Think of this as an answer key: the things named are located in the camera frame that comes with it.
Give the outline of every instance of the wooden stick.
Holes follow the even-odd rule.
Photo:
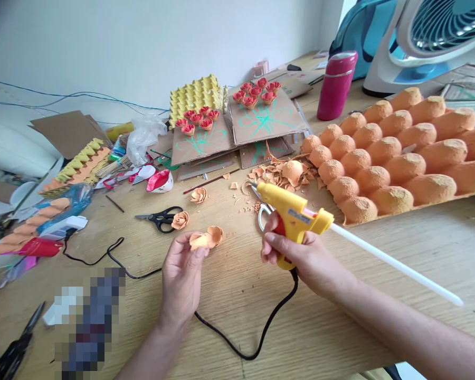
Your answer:
[[[239,170],[240,170],[240,169],[233,170],[233,171],[231,171],[229,174],[238,172]],[[187,191],[183,192],[183,194],[187,194],[187,193],[193,191],[194,189],[197,189],[198,187],[205,186],[205,185],[207,185],[207,184],[210,184],[211,182],[215,182],[216,180],[218,180],[218,179],[220,179],[220,178],[223,178],[223,175],[221,175],[221,176],[219,176],[219,177],[217,177],[217,178],[214,178],[214,179],[212,179],[212,180],[209,180],[209,181],[207,181],[207,182],[204,182],[203,184],[200,184],[200,185],[198,185],[198,186],[192,187],[191,189],[188,189]]]
[[[106,195],[106,198],[107,198],[108,200],[110,200],[111,203],[112,203],[114,206],[116,206],[121,212],[123,212],[123,213],[125,212],[125,210],[123,210],[123,208],[121,208],[121,207],[118,205],[118,203],[116,203],[115,201],[113,201],[113,200],[112,200],[111,198],[109,198],[107,195]]]

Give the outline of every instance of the wooden desk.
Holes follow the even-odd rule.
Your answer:
[[[309,94],[298,99],[317,134],[329,124],[316,118],[320,86],[316,84]],[[362,81],[353,84],[344,114],[376,101],[362,94],[361,86]],[[214,178],[237,167],[235,164],[208,176]],[[231,175],[230,180],[207,185],[210,196],[200,205],[191,203],[189,195],[182,192],[203,182],[201,178],[175,183],[171,192],[161,195],[146,193],[144,183],[134,187],[123,184],[109,195],[125,209],[125,214],[103,194],[97,194],[84,213],[90,222],[71,238],[68,252],[92,261],[124,236],[124,243],[113,253],[131,273],[139,275],[161,266],[177,233],[162,235],[152,224],[134,219],[134,215],[178,205],[191,216],[187,229],[205,231],[209,225],[220,226],[225,240],[204,263],[198,311],[240,350],[254,352],[267,317],[291,290],[292,280],[290,274],[261,263],[257,215],[238,213],[244,206],[244,196],[239,190],[230,190],[229,185],[231,181],[243,183],[248,172],[242,170]],[[241,198],[236,205],[234,193]],[[325,189],[318,192],[312,184],[304,196],[314,208],[324,207],[335,214],[337,222],[343,221]],[[465,307],[456,308],[333,232],[324,234],[333,254],[361,279],[475,335],[475,196],[374,221],[351,231],[455,292],[465,301]],[[104,259],[98,267],[115,265]],[[58,255],[0,290],[0,355],[21,334],[41,301],[46,300],[50,306],[54,296],[61,293],[61,286],[87,286],[89,277],[97,274],[96,268]],[[158,316],[160,294],[160,274],[145,280],[127,278],[112,352],[106,354],[100,378],[116,375],[140,344]],[[53,378],[57,366],[49,362],[54,357],[54,342],[61,337],[56,331],[46,330],[39,322],[17,378]],[[334,379],[400,359],[301,283],[296,296],[275,317],[255,361],[239,359],[220,337],[194,318],[171,377]]]

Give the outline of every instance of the red paper flower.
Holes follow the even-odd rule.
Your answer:
[[[210,108],[208,106],[206,107],[202,107],[200,110],[199,110],[199,113],[202,113],[204,116],[206,116],[207,112],[210,110]]]
[[[190,119],[192,116],[195,116],[195,111],[194,110],[186,111],[183,114],[183,116],[186,117],[187,119]]]
[[[243,83],[243,85],[241,86],[241,90],[244,91],[245,94],[248,93],[248,91],[250,91],[250,89],[252,88],[252,84],[251,83]]]
[[[187,119],[180,119],[176,122],[176,127],[184,127],[187,124],[188,124]]]
[[[257,87],[254,87],[254,88],[250,89],[250,91],[248,93],[250,94],[250,96],[255,96],[258,99],[260,94],[262,93],[262,89],[259,86],[257,86]]]
[[[220,113],[217,110],[211,110],[207,113],[206,116],[208,117],[208,119],[216,121],[218,119],[218,116],[220,116]]]
[[[268,91],[278,92],[278,90],[281,89],[281,83],[280,82],[271,82],[271,83],[268,84],[266,89]]]
[[[266,84],[268,84],[268,80],[266,78],[261,78],[257,81],[257,86],[259,86],[262,90],[265,88]]]
[[[211,128],[213,128],[213,120],[204,119],[201,121],[201,128],[204,130],[211,130]]]
[[[237,104],[239,104],[243,101],[245,95],[246,94],[244,93],[244,91],[241,90],[241,91],[238,91],[238,92],[234,93],[234,95],[232,96],[232,99],[234,99],[235,102]]]
[[[243,105],[248,109],[253,109],[257,104],[258,98],[254,96],[246,97],[243,100]]]
[[[187,124],[181,127],[181,132],[183,132],[187,136],[193,136],[195,132],[195,127],[192,124]]]
[[[194,125],[198,126],[202,119],[204,119],[204,116],[201,113],[197,113],[190,118],[190,121]]]
[[[267,106],[270,105],[271,103],[273,103],[274,99],[276,99],[276,93],[275,92],[269,91],[269,92],[265,92],[265,93],[262,94],[262,101]]]

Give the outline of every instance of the pink thermos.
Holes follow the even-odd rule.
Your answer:
[[[335,54],[329,59],[318,101],[317,118],[320,120],[336,119],[343,112],[357,57],[357,52],[350,50]]]

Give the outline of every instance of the glue gun cord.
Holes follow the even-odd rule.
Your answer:
[[[298,276],[297,276],[297,272],[295,269],[292,269],[290,271],[290,274],[292,275],[292,278],[294,279],[294,288],[291,290],[291,292],[285,297],[283,298],[280,303],[273,309],[273,312],[271,313],[271,315],[269,316],[268,318],[268,321],[265,323],[265,326],[264,326],[264,329],[262,331],[262,336],[260,337],[260,342],[259,342],[259,346],[257,348],[257,351],[255,351],[255,353],[253,355],[250,355],[250,356],[247,356],[243,353],[241,353],[232,343],[231,341],[220,331],[218,330],[216,327],[214,327],[211,323],[207,322],[204,318],[202,318],[199,313],[196,311],[195,312],[195,316],[197,317],[197,319],[199,321],[201,321],[203,324],[205,324],[206,326],[208,326],[210,329],[212,329],[215,333],[217,333],[218,335],[220,335],[223,340],[229,345],[230,348],[232,348],[232,350],[242,359],[244,360],[254,360],[257,358],[257,356],[259,355],[260,353],[260,350],[262,349],[262,344],[264,343],[264,339],[265,339],[265,335],[266,333],[268,332],[268,329],[269,329],[269,325],[273,322],[273,318],[274,316],[277,314],[278,311],[280,311],[281,307],[283,305],[285,305],[295,294],[296,294],[296,291],[297,291],[297,285],[299,283],[299,279],[298,279]]]
[[[124,237],[120,237],[114,244],[112,244],[111,246],[109,246],[109,248],[107,248],[107,251],[104,253],[104,255],[102,255],[96,262],[92,263],[92,264],[89,264],[87,263],[85,260],[82,260],[82,259],[77,259],[75,257],[72,257],[70,256],[69,254],[66,253],[66,250],[67,250],[67,241],[69,240],[70,236],[72,236],[73,234],[73,231],[72,233],[70,234],[67,234],[67,236],[65,237],[65,248],[63,250],[63,254],[65,256],[67,256],[69,259],[71,260],[76,260],[76,261],[80,261],[88,266],[92,266],[92,265],[95,265],[97,264],[100,260],[102,260],[104,257],[106,256],[109,256],[111,258],[112,261],[114,261],[116,264],[118,264],[120,267],[122,267],[124,270],[125,270],[125,273],[128,277],[134,279],[134,280],[140,280],[140,279],[143,279],[143,278],[146,278],[146,277],[149,277],[151,276],[152,274],[155,274],[157,272],[160,272],[162,270],[162,268],[158,268],[158,269],[155,269],[154,271],[152,272],[149,272],[147,274],[144,274],[142,276],[139,276],[139,277],[136,277],[136,276],[133,276],[131,275],[127,269],[117,260],[115,259],[115,257],[111,254],[111,251],[116,249],[117,247],[120,246],[121,243],[123,243],[123,240],[125,240]],[[273,312],[271,313],[271,315],[269,316],[268,318],[268,321],[265,323],[265,326],[264,326],[264,329],[262,330],[262,335],[260,337],[260,341],[259,341],[259,346],[257,348],[257,351],[255,351],[255,353],[253,355],[250,355],[250,356],[247,356],[243,353],[241,353],[232,343],[231,341],[220,331],[218,330],[216,327],[214,327],[211,323],[209,323],[208,321],[206,321],[204,318],[201,317],[201,315],[195,311],[195,316],[197,317],[197,319],[199,321],[201,321],[204,325],[208,326],[210,329],[212,329],[215,333],[217,333],[218,335],[220,335],[223,340],[229,345],[230,348],[232,348],[232,350],[242,359],[244,360],[254,360],[258,357],[259,353],[260,353],[260,350],[262,349],[262,344],[264,343],[264,339],[265,339],[265,335],[266,333],[268,332],[268,329],[269,329],[269,326],[271,325],[271,323],[273,322],[273,318],[274,316],[278,313],[278,311],[280,311],[280,309],[282,308],[283,305],[285,305],[297,292],[297,286],[299,284],[299,278],[297,276],[297,272],[295,269],[292,269],[290,271],[290,274],[292,275],[292,278],[294,280],[294,288],[290,291],[290,293],[285,297],[283,298],[280,303],[273,309]]]

